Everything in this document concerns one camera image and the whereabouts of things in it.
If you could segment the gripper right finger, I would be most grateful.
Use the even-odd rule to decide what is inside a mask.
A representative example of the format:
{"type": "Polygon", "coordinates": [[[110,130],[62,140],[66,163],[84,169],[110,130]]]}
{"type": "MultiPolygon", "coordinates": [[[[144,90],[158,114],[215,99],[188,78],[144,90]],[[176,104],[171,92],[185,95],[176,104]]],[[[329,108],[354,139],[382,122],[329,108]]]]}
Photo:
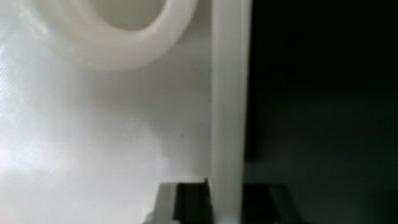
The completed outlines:
{"type": "Polygon", "coordinates": [[[293,197],[283,184],[243,186],[242,223],[302,224],[293,197]]]}

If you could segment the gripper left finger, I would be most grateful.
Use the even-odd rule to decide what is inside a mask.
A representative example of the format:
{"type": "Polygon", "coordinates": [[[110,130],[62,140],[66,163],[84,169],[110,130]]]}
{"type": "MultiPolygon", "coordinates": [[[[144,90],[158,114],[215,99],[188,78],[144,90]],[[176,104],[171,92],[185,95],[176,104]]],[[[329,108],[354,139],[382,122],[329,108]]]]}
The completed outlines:
{"type": "Polygon", "coordinates": [[[160,184],[153,211],[142,224],[211,224],[208,180],[160,184]]]}

